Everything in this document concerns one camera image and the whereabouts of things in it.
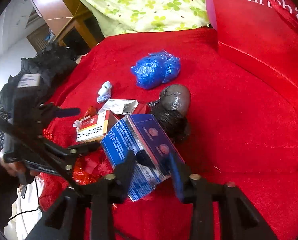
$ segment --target dark sleeve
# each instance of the dark sleeve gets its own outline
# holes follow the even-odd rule
[[[8,220],[12,215],[11,206],[18,197],[18,186],[18,178],[10,176],[0,165],[0,229],[2,231],[8,225]]]

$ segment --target pink balloon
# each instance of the pink balloon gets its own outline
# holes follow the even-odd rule
[[[206,0],[206,10],[212,27],[217,30],[216,12],[213,0]]]

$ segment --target red tablecloth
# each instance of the red tablecloth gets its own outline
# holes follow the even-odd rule
[[[152,90],[137,87],[130,67],[162,49],[180,58],[179,76]],[[191,135],[176,145],[185,162],[213,182],[235,181],[279,239],[297,236],[298,117],[267,84],[217,54],[214,30],[108,37],[82,58],[51,101],[63,108],[80,107],[83,113],[90,105],[101,107],[97,92],[107,80],[113,85],[112,98],[139,102],[156,100],[170,84],[186,85],[192,98],[187,115]],[[52,121],[48,131],[56,143],[64,147],[75,143],[74,120]],[[99,164],[108,165],[104,156],[99,159]],[[40,199],[46,207],[66,185],[50,177]],[[179,203],[168,179],[145,200],[118,205],[114,219],[117,228],[140,240],[184,240],[189,235],[191,208]]]

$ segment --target blue plastic bag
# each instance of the blue plastic bag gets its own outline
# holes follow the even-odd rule
[[[131,72],[137,77],[137,86],[151,89],[176,78],[180,72],[180,61],[163,50],[140,59],[131,67]]]

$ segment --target blue cardboard box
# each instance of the blue cardboard box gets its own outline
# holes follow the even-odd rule
[[[129,197],[132,201],[152,192],[156,185],[170,177],[169,152],[178,151],[151,114],[129,115],[117,122],[101,144],[113,167],[124,161],[128,150],[138,153]]]

